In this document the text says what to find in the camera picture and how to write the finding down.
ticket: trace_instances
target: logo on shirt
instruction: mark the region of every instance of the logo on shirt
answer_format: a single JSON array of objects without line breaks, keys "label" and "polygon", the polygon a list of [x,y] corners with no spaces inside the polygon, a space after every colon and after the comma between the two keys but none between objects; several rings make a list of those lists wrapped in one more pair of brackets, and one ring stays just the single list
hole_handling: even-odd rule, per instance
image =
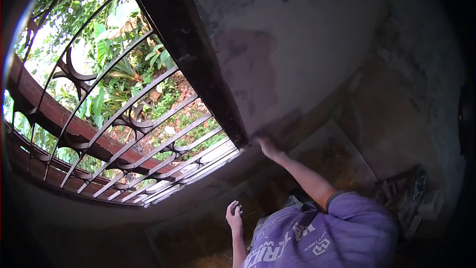
[{"label": "logo on shirt", "polygon": [[321,236],[321,238],[319,238],[319,240],[316,240],[313,243],[311,243],[309,246],[307,246],[306,249],[304,250],[304,252],[310,250],[312,247],[314,247],[312,249],[312,252],[316,256],[325,252],[326,249],[329,247],[329,244],[330,244],[330,241],[328,239],[324,238],[325,235],[326,235],[326,231],[324,231],[324,233],[322,233],[322,236]]}]

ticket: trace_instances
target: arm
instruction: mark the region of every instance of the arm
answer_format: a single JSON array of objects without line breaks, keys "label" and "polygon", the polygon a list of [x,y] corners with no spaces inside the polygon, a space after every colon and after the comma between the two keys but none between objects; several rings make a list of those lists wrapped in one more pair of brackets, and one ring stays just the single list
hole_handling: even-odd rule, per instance
[{"label": "arm", "polygon": [[267,137],[259,137],[256,141],[261,150],[269,159],[286,169],[302,189],[322,208],[326,209],[326,202],[337,190],[317,172],[290,158],[286,153],[279,151]]},{"label": "arm", "polygon": [[233,201],[227,208],[225,216],[231,228],[233,240],[233,268],[239,268],[247,257],[245,242],[243,241],[243,223],[241,221],[241,205],[238,201]]}]

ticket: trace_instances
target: shirt sleeve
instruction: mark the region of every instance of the shirt sleeve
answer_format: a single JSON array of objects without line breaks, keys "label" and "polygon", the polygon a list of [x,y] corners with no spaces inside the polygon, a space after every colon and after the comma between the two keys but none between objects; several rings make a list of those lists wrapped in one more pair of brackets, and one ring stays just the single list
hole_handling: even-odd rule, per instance
[{"label": "shirt sleeve", "polygon": [[384,206],[356,192],[339,191],[329,197],[326,206],[330,215],[342,220],[396,228],[394,217]]}]

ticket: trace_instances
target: dry leaf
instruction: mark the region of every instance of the dry leaf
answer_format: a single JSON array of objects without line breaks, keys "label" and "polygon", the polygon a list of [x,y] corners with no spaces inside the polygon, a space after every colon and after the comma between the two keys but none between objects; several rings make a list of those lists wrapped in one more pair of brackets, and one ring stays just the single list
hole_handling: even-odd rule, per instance
[{"label": "dry leaf", "polygon": [[153,102],[157,102],[158,98],[160,97],[160,93],[158,93],[157,91],[155,90],[152,90],[149,94],[149,98],[153,101]]}]

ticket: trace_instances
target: curved iron bar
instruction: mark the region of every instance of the curved iron bar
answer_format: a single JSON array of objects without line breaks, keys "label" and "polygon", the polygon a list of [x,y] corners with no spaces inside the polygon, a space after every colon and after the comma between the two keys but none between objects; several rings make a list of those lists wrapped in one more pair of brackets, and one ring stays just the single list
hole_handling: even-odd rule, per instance
[{"label": "curved iron bar", "polygon": [[[120,170],[127,170],[127,171],[132,171],[133,169],[137,168],[138,166],[140,166],[141,164],[143,164],[144,162],[146,162],[147,160],[149,160],[149,158],[153,157],[154,155],[156,155],[158,152],[161,152],[163,150],[164,147],[168,146],[170,143],[173,143],[175,142],[176,140],[178,140],[180,137],[182,137],[183,135],[187,134],[190,130],[192,130],[193,128],[197,127],[199,124],[203,123],[205,120],[209,119],[211,117],[211,114],[210,113],[206,113],[205,115],[201,116],[199,119],[195,120],[194,122],[192,122],[190,125],[188,125],[186,128],[182,129],[180,132],[178,132],[177,134],[174,134],[173,137],[167,139],[164,143],[162,143],[161,145],[159,145],[158,147],[156,147],[155,149],[153,149],[151,152],[149,152],[147,155],[145,155],[143,158],[141,158],[140,160],[138,160],[137,162],[133,163],[133,164],[128,164],[128,165],[124,165],[124,166],[118,166],[118,168]],[[101,166],[101,168],[99,168],[96,172],[94,172],[92,178],[90,181],[93,181],[94,178],[96,178],[99,174],[101,174],[102,171],[104,171],[105,169],[107,168],[106,164],[103,164]],[[83,185],[79,190],[78,190],[78,194],[81,193],[81,191],[85,188],[86,186]]]},{"label": "curved iron bar", "polygon": [[170,137],[169,139],[167,139],[165,142],[163,142],[162,144],[160,144],[159,146],[155,147],[151,152],[149,152],[147,155],[145,155],[144,157],[142,157],[140,160],[136,161],[135,163],[133,164],[128,164],[128,165],[124,165],[124,166],[120,166],[120,169],[131,169],[131,168],[136,168],[138,166],[140,166],[141,164],[143,164],[144,162],[146,162],[149,158],[153,157],[154,155],[156,155],[157,153],[159,152],[163,152],[163,149],[167,146],[169,146],[170,144],[172,144],[173,142],[175,142],[176,140],[178,140],[180,137],[184,136],[185,134],[187,134],[190,130],[196,128],[198,125],[202,124],[203,122],[205,122],[206,120],[208,120],[209,118],[211,117],[211,113],[206,113],[205,115],[202,115],[200,118],[198,118],[197,120],[195,120],[194,122],[192,122],[191,124],[189,124],[186,128],[182,129],[180,132],[174,134],[172,137]]},{"label": "curved iron bar", "polygon": [[[173,173],[175,173],[175,172],[177,172],[177,171],[179,171],[179,170],[181,170],[181,169],[183,169],[183,168],[185,168],[186,166],[191,165],[191,164],[198,164],[198,165],[199,165],[198,168],[196,168],[195,170],[193,170],[194,172],[197,171],[197,170],[199,170],[199,169],[201,169],[201,168],[204,166],[204,164],[201,164],[201,163],[200,163],[200,161],[199,161],[200,158],[204,157],[206,154],[208,154],[208,153],[210,153],[211,151],[213,151],[213,150],[217,149],[218,147],[222,146],[222,145],[225,144],[227,141],[229,141],[229,138],[228,138],[228,137],[226,137],[226,138],[220,140],[219,142],[217,142],[217,143],[214,144],[213,146],[209,147],[209,148],[206,149],[205,151],[203,151],[203,152],[197,154],[197,155],[194,156],[193,158],[191,158],[191,159],[189,159],[188,161],[182,163],[180,166],[178,166],[177,168],[175,168],[175,170],[173,170],[173,172],[170,171],[170,172],[172,172],[170,175],[172,175]],[[155,190],[155,192],[154,192],[153,194],[151,194],[151,196],[153,196],[153,195],[155,195],[155,194],[158,194],[158,192],[163,192],[163,191],[168,190],[169,188],[175,186],[175,185],[177,184],[177,182],[178,182],[180,179],[182,179],[183,177],[184,177],[183,175],[182,175],[182,176],[179,176],[178,178],[176,178],[175,180],[173,180],[171,184],[164,184],[163,186],[157,188],[157,189]]]},{"label": "curved iron bar", "polygon": [[[33,42],[36,38],[36,35],[38,33],[38,30],[43,26],[43,24],[45,23],[46,21],[46,18],[48,17],[48,15],[50,14],[50,11],[52,10],[52,8],[56,5],[56,3],[58,3],[59,0],[53,0],[50,4],[50,6],[48,6],[43,12],[40,13],[40,15],[42,13],[44,13],[43,15],[43,18],[39,21],[38,25],[36,26],[36,30],[33,31],[33,36],[31,39],[29,39],[28,41],[28,48],[27,48],[27,51],[25,53],[25,56],[23,57],[23,60],[21,61],[21,68],[20,68],[20,73],[18,73],[18,78],[17,78],[17,90],[20,89],[20,84],[21,84],[21,77],[23,76],[23,71],[25,70],[25,62],[27,61],[28,59],[28,55],[30,55],[30,50],[31,50],[31,47],[33,46]],[[11,126],[12,128],[15,128],[15,115],[11,118]],[[35,124],[33,124],[31,126],[31,142],[30,142],[30,146],[31,144],[33,143],[33,135],[35,133]],[[27,166],[27,172],[30,171],[30,160],[31,158],[28,159],[28,166]]]},{"label": "curved iron bar", "polygon": [[[109,120],[102,126],[102,128],[100,130],[98,130],[98,132],[92,137],[92,139],[89,141],[89,143],[87,143],[87,149],[85,151],[85,153],[87,153],[87,151],[92,147],[92,145],[94,144],[94,142],[96,142],[99,137],[109,128],[109,126],[115,122],[128,108],[130,108],[131,105],[133,105],[136,101],[138,101],[140,98],[142,98],[147,92],[151,91],[155,86],[157,86],[158,84],[160,84],[163,80],[165,80],[166,78],[168,78],[169,76],[171,76],[173,73],[175,73],[177,71],[177,67],[174,67],[174,68],[171,68],[170,70],[166,71],[165,73],[163,73],[162,75],[160,75],[159,77],[157,77],[153,82],[151,82],[149,85],[147,85],[146,87],[144,87],[144,89],[142,89],[139,93],[136,94],[135,98],[134,99],[131,99],[127,102],[127,104],[125,104],[123,107],[121,107],[121,109],[119,109],[113,116],[111,116],[109,118]],[[140,137],[139,136],[136,136],[136,141],[138,141],[138,139],[142,139],[143,137],[145,136],[145,134],[143,133],[143,135],[141,135]],[[132,146],[129,146],[128,144],[127,145],[124,145],[122,147],[122,149],[124,147],[128,147],[127,150],[132,147]],[[100,172],[96,175],[94,174],[93,177],[95,178],[96,176],[98,176],[100,173],[102,173],[102,171],[105,170],[105,168],[107,166],[109,166],[112,162],[110,162],[110,160],[116,155],[118,154],[119,152],[122,151],[122,149],[120,151],[118,151],[117,153],[115,153],[110,159],[109,161],[105,164],[106,166],[102,165],[99,170]],[[68,177],[71,175],[71,173],[74,171],[74,169],[76,168],[76,166],[79,164],[79,162],[81,161],[81,159],[83,158],[84,154],[81,155],[75,162],[74,164],[71,165],[71,168],[68,170],[68,173],[66,174],[66,176],[64,177],[63,179],[63,182],[61,183],[61,187],[63,187],[63,185],[66,183],[66,181],[68,180]]]},{"label": "curved iron bar", "polygon": [[[188,151],[192,150],[193,148],[195,148],[196,146],[200,145],[201,143],[203,143],[204,141],[208,140],[209,138],[211,138],[212,136],[216,135],[218,132],[220,132],[222,130],[221,127],[218,127],[218,128],[215,128],[213,129],[211,132],[207,133],[206,135],[202,136],[201,138],[199,138],[198,140],[194,141],[192,144],[190,145],[187,145],[187,146],[182,146],[182,147],[186,147],[186,150],[182,150],[182,152],[173,152],[173,154],[177,154],[178,157],[184,155],[185,153],[187,153]],[[162,167],[164,166],[156,166],[154,168],[152,168],[151,170],[149,170],[149,172],[147,173],[147,175],[143,175],[137,179],[134,180],[134,182],[132,182],[131,184],[129,184],[129,187],[132,188],[134,187],[135,185],[137,185],[139,182],[143,181],[143,180],[146,180],[147,178],[149,178],[151,175],[153,175],[155,172],[157,172],[158,170],[160,170]],[[131,197],[137,195],[138,193],[140,192],[137,192],[138,190],[134,191],[133,193],[131,193],[130,195],[128,195],[127,197],[124,197],[122,198],[121,202],[124,202],[128,199],[130,199]]]},{"label": "curved iron bar", "polygon": [[38,30],[43,26],[43,24],[45,23],[46,21],[46,18],[48,17],[48,15],[50,14],[50,11],[53,9],[53,7],[56,5],[56,3],[58,3],[59,0],[53,0],[50,4],[50,6],[48,6],[43,12],[41,12],[39,15],[41,15],[42,13],[45,13],[43,15],[43,18],[39,21],[38,25],[37,25],[37,28],[36,30],[33,32],[33,37],[30,39],[29,43],[28,43],[28,48],[27,48],[27,52],[25,53],[25,57],[23,57],[23,61],[21,63],[22,67],[20,69],[20,73],[18,74],[18,87],[17,87],[17,90],[20,88],[20,81],[21,81],[21,76],[23,75],[23,70],[25,69],[25,62],[27,61],[28,59],[28,55],[30,54],[30,50],[31,50],[31,47],[33,46],[33,41],[35,40],[35,37],[36,37],[36,34],[38,32]]},{"label": "curved iron bar", "polygon": [[[160,168],[163,168],[165,167],[166,165],[170,164],[172,161],[175,160],[175,158],[177,157],[176,153],[172,153],[172,156],[170,156],[169,158],[167,158],[166,160],[162,161],[160,164],[158,164],[155,168],[157,168],[157,170],[159,170]],[[119,174],[118,176],[116,176],[115,178],[113,178],[110,182],[108,182],[106,185],[104,185],[102,188],[100,188],[98,191],[96,191],[92,197],[93,198],[96,198],[97,196],[99,196],[100,194],[104,193],[104,191],[106,191],[107,189],[109,189],[112,185],[114,185],[116,182],[118,182],[122,177],[126,176],[127,174],[129,174],[131,172],[131,170],[133,169],[130,169],[130,170],[125,170],[122,171],[122,174]]]},{"label": "curved iron bar", "polygon": [[[137,39],[136,41],[134,41],[132,44],[130,44],[127,48],[124,49],[124,51],[121,53],[121,55],[119,55],[118,57],[116,57],[116,59],[114,59],[111,64],[109,64],[109,66],[101,73],[101,75],[94,81],[94,83],[91,85],[91,91],[94,87],[96,87],[99,82],[104,78],[104,76],[110,72],[110,70],[119,62],[121,61],[122,58],[124,58],[131,50],[133,50],[138,44],[140,44],[142,41],[144,41],[145,39],[147,39],[149,36],[151,36],[152,34],[154,33],[153,30],[150,30],[148,31],[146,34],[144,34],[143,36],[141,36],[139,39]],[[66,120],[65,122],[65,125],[64,127],[61,129],[61,133],[59,134],[59,137],[58,137],[58,141],[61,139],[61,137],[63,136],[64,132],[66,131],[66,128],[68,127],[69,125],[69,122],[71,122],[71,120],[73,119],[74,115],[76,114],[76,112],[79,110],[81,104],[86,100],[86,98],[88,97],[88,95],[91,93],[91,91],[87,91],[86,92],[86,95],[80,100],[79,104],[74,108],[73,112],[71,112],[71,115],[69,115],[69,118],[68,120]],[[53,148],[53,151],[51,153],[51,158],[53,158],[53,154],[55,153],[56,151],[56,148],[58,147],[58,141],[56,142],[56,145],[54,146]],[[47,164],[46,166],[46,171],[45,171],[45,176],[43,177],[43,181],[46,180],[46,176],[48,174],[48,170],[50,168],[50,164]]]},{"label": "curved iron bar", "polygon": [[[165,120],[169,119],[170,116],[174,115],[176,112],[179,110],[182,110],[186,105],[190,104],[197,98],[197,94],[194,94],[187,99],[183,100],[180,102],[178,105],[176,105],[173,109],[168,110],[164,115],[162,115],[159,119],[154,121],[154,125],[150,127],[149,130],[146,131],[145,134],[140,135],[138,138],[136,138],[134,141],[130,141],[126,145],[122,146],[122,148],[116,152],[111,158],[103,164],[99,169],[99,173],[96,175],[98,176],[102,171],[106,170],[109,166],[111,166],[119,157],[121,157],[126,151],[128,151],[131,147],[133,147],[135,144],[137,144],[146,134],[150,133],[154,128],[158,127],[160,124],[162,124]],[[67,178],[63,180],[62,186],[65,184]]]},{"label": "curved iron bar", "polygon": [[200,173],[200,172],[203,171],[203,170],[205,169],[205,167],[207,167],[208,165],[213,166],[214,164],[218,164],[218,168],[221,167],[221,166],[223,166],[226,162],[221,162],[221,160],[223,160],[224,158],[230,158],[230,155],[231,155],[233,152],[239,153],[239,150],[237,150],[236,147],[231,147],[230,149],[228,149],[227,151],[225,151],[222,155],[220,155],[218,158],[216,158],[215,160],[213,160],[213,161],[210,162],[210,163],[207,163],[206,165],[200,164],[199,162],[195,162],[195,163],[198,163],[198,164],[199,164],[199,167],[198,167],[198,168],[196,168],[195,170],[193,170],[193,171],[191,171],[191,172],[188,172],[187,174],[184,174],[184,175],[182,175],[182,176],[177,177],[174,182],[169,183],[169,184],[165,184],[165,185],[163,185],[162,187],[157,188],[157,189],[155,190],[155,193],[150,194],[148,197],[143,197],[143,198],[141,198],[141,199],[138,199],[138,200],[134,201],[134,203],[140,202],[140,201],[142,201],[142,200],[146,200],[146,201],[144,202],[144,204],[146,204],[146,205],[147,205],[147,204],[150,204],[150,203],[156,204],[158,201],[160,201],[160,200],[157,200],[157,199],[159,198],[159,196],[160,196],[161,194],[163,194],[164,192],[166,192],[166,191],[168,191],[168,190],[170,190],[170,189],[172,189],[172,188],[174,188],[174,187],[176,187],[176,186],[179,186],[179,188],[180,188],[180,187],[182,187],[183,184],[186,185],[189,181],[191,181],[191,180],[193,179],[191,176]]},{"label": "curved iron bar", "polygon": [[[108,4],[110,4],[113,0],[107,0],[103,5],[101,5],[87,20],[86,22],[80,27],[80,29],[76,32],[76,34],[74,34],[73,38],[69,41],[68,45],[66,46],[66,48],[63,50],[61,56],[59,57],[58,61],[62,61],[63,59],[63,56],[64,54],[66,53],[66,51],[68,50],[68,48],[73,44],[73,42],[79,37],[80,33],[84,30],[84,28],[86,28],[86,26],[92,21],[92,19],[98,15]],[[55,69],[56,67],[58,66],[58,63],[55,64],[55,66],[53,67],[53,70],[51,71],[51,74],[50,76],[48,77],[48,80],[46,80],[46,84],[45,84],[45,87],[43,89],[43,92],[41,93],[41,96],[39,98],[39,101],[38,101],[38,106],[36,106],[36,108],[34,109],[35,111],[35,114],[34,114],[34,120],[33,120],[33,123],[36,123],[37,119],[38,119],[38,113],[36,113],[36,111],[40,110],[40,106],[41,106],[41,103],[43,101],[43,98],[45,96],[45,93],[46,93],[46,89],[48,88],[48,84],[50,83],[51,79],[53,78],[54,74],[55,74]],[[17,84],[18,84],[18,87],[20,86],[20,75],[19,75],[19,78],[17,79]],[[32,125],[31,127],[31,141],[30,141],[30,145],[33,143],[33,136],[35,134],[35,124]],[[30,160],[31,158],[28,160],[28,167],[27,167],[27,171],[30,171]],[[46,173],[48,172],[48,168],[49,168],[49,164],[47,165],[47,169],[45,171],[45,176],[44,176],[44,180],[46,180]]]},{"label": "curved iron bar", "polygon": [[197,163],[197,164],[201,164],[199,162],[200,158],[204,157],[206,154],[210,153],[211,151],[215,150],[216,148],[220,147],[221,145],[223,145],[226,141],[228,141],[229,138],[226,137],[222,140],[220,140],[218,143],[216,143],[215,145],[211,146],[210,148],[206,149],[205,151],[202,151],[200,152],[199,154],[195,155],[193,158],[191,159],[188,159],[186,162],[180,164],[180,166],[176,167],[175,169],[167,172],[167,173],[164,173],[164,174],[159,174],[158,176],[154,176],[154,178],[156,179],[160,179],[160,180],[164,180],[165,178],[168,178],[170,176],[172,176],[172,174],[180,171],[181,169],[185,168],[186,166],[188,165],[191,165],[191,164],[194,164],[194,163]]}]

